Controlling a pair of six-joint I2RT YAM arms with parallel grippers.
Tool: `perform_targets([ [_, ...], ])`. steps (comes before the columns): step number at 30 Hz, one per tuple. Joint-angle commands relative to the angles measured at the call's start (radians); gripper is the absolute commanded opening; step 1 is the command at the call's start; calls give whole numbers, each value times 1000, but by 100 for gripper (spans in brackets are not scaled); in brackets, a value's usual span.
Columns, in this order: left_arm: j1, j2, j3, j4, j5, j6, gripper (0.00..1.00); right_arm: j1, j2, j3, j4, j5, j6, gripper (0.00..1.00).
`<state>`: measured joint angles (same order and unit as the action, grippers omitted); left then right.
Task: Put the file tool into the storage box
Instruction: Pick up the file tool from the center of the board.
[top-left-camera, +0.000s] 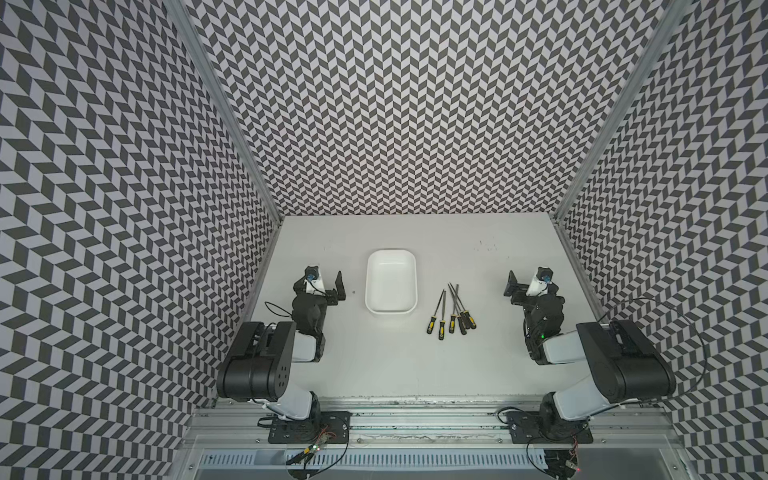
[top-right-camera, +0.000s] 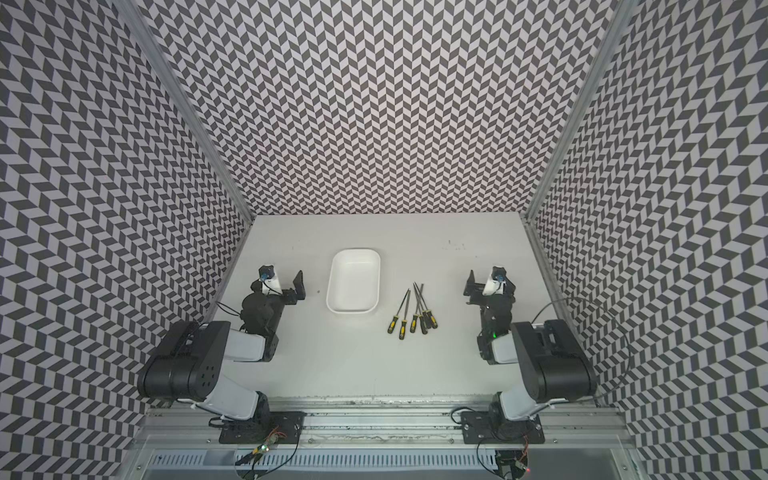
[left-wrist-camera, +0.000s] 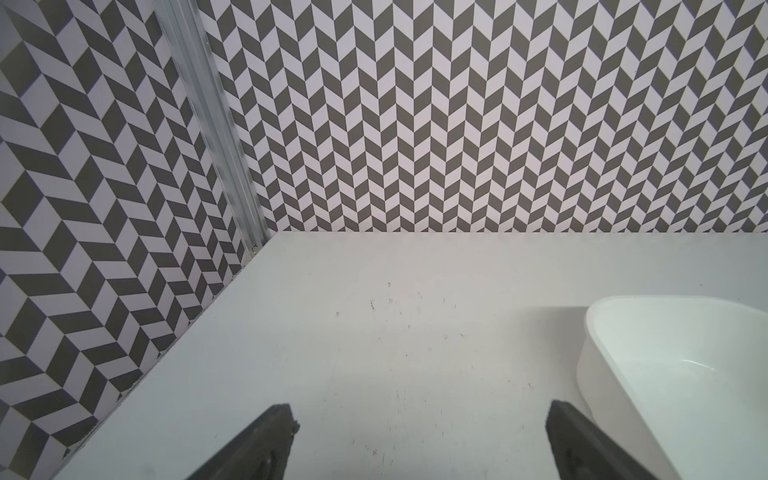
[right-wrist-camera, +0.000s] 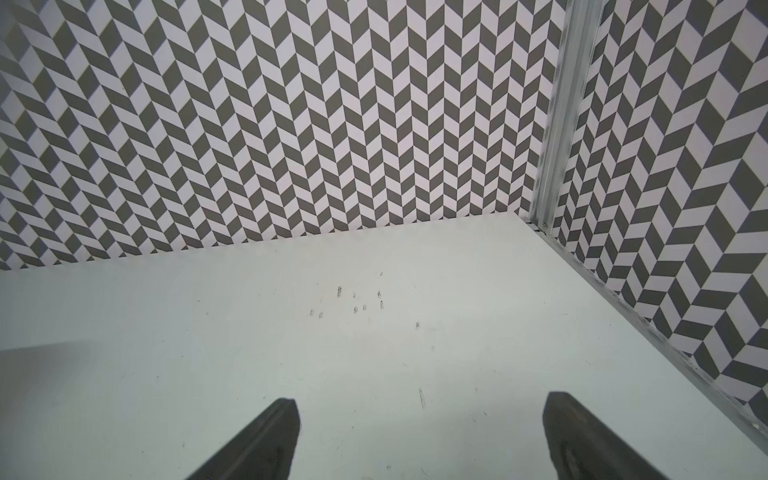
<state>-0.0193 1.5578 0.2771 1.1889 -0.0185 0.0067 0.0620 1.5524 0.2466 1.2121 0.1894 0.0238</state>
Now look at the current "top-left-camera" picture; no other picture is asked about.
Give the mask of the file tool two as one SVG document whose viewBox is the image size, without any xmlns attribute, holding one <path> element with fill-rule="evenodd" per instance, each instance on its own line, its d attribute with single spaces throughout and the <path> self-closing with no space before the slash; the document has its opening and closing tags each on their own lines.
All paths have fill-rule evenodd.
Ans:
<svg viewBox="0 0 768 480">
<path fill-rule="evenodd" d="M 442 291 L 441 294 L 441 303 L 440 303 L 440 322 L 439 322 L 439 333 L 438 338 L 440 341 L 443 341 L 445 338 L 445 312 L 446 312 L 446 299 L 447 299 L 447 293 L 446 290 Z"/>
</svg>

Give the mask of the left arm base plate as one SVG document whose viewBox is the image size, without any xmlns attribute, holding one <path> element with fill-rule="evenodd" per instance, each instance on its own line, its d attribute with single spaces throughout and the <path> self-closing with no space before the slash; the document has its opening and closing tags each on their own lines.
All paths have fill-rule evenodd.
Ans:
<svg viewBox="0 0 768 480">
<path fill-rule="evenodd" d="M 345 444 L 349 440 L 349 411 L 321 412 L 306 420 L 275 419 L 269 428 L 269 444 L 309 445 L 320 437 L 326 444 Z"/>
</svg>

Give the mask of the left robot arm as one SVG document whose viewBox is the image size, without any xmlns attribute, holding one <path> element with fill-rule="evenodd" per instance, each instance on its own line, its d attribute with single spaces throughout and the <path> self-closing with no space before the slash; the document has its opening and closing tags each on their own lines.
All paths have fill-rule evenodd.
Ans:
<svg viewBox="0 0 768 480">
<path fill-rule="evenodd" d="M 291 311 L 281 322 L 239 327 L 219 367 L 216 390 L 221 398 L 257 404 L 283 421 L 314 421 L 320 416 L 318 397 L 291 382 L 291 369 L 322 359 L 327 310 L 346 299 L 346 289 L 341 273 L 326 289 L 320 269 L 308 266 L 293 291 Z"/>
</svg>

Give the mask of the file tool four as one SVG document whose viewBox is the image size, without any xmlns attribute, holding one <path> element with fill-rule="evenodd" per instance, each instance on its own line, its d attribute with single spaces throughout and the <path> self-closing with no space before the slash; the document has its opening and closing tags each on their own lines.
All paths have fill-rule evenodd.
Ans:
<svg viewBox="0 0 768 480">
<path fill-rule="evenodd" d="M 459 312 L 459 316 L 458 316 L 458 318 L 457 318 L 457 322 L 456 322 L 456 324 L 457 324 L 457 325 L 458 325 L 458 327 L 459 327 L 460 333 L 461 333 L 462 335 L 466 335 L 466 334 L 467 334 L 467 329 L 466 329 L 466 326 L 465 326 L 465 324 L 464 324 L 464 319 L 463 319 L 463 316 L 462 316 L 462 311 L 461 311 L 461 307 L 460 307 L 460 302 L 459 302 L 458 291 L 457 291 L 457 289 L 456 289 L 455 287 L 454 287 L 454 291 L 455 291 L 455 297 L 456 297 L 456 300 L 457 300 L 457 304 L 458 304 L 458 312 Z"/>
</svg>

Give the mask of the file tool five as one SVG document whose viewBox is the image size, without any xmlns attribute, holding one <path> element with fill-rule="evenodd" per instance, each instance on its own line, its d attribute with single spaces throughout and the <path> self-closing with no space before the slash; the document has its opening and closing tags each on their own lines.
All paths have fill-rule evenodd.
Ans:
<svg viewBox="0 0 768 480">
<path fill-rule="evenodd" d="M 461 300 L 460 296 L 459 296 L 459 302 L 460 302 L 460 307 L 461 307 L 462 316 L 463 316 L 463 319 L 464 319 L 464 324 L 466 326 L 466 329 L 467 330 L 474 330 L 474 329 L 476 329 L 477 328 L 476 322 L 472 318 L 469 310 L 465 307 L 465 305 L 464 305 L 463 301 Z"/>
</svg>

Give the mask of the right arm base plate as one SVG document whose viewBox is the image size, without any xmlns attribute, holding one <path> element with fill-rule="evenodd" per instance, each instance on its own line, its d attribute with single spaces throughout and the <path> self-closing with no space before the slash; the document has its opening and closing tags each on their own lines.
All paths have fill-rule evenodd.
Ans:
<svg viewBox="0 0 768 480">
<path fill-rule="evenodd" d="M 567 421 L 557 415 L 540 418 L 535 412 L 510 410 L 504 413 L 514 444 L 592 444 L 594 437 L 585 420 Z"/>
</svg>

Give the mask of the file tool three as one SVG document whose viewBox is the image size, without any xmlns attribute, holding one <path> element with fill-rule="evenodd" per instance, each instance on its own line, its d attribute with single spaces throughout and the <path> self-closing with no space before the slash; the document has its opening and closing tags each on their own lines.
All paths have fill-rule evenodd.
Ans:
<svg viewBox="0 0 768 480">
<path fill-rule="evenodd" d="M 459 316 L 458 304 L 457 304 L 457 300 L 456 300 L 456 297 L 455 297 L 454 287 L 453 287 L 453 285 L 451 283 L 448 283 L 448 289 L 449 289 L 449 293 L 450 293 L 450 296 L 451 296 L 451 302 L 452 302 L 452 312 L 451 312 L 451 316 L 450 316 L 449 333 L 450 334 L 454 334 L 455 330 L 456 330 L 457 318 Z"/>
</svg>

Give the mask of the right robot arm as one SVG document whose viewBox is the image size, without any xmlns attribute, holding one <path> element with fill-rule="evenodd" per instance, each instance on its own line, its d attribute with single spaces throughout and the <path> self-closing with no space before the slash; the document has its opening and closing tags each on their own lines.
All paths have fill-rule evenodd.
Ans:
<svg viewBox="0 0 768 480">
<path fill-rule="evenodd" d="M 589 375 L 574 385 L 546 394 L 540 404 L 544 429 L 575 427 L 627 403 L 673 394 L 677 381 L 670 364 L 631 320 L 579 323 L 563 332 L 565 298 L 554 272 L 540 267 L 528 283 L 508 274 L 504 296 L 523 310 L 523 339 L 540 366 L 584 363 Z"/>
</svg>

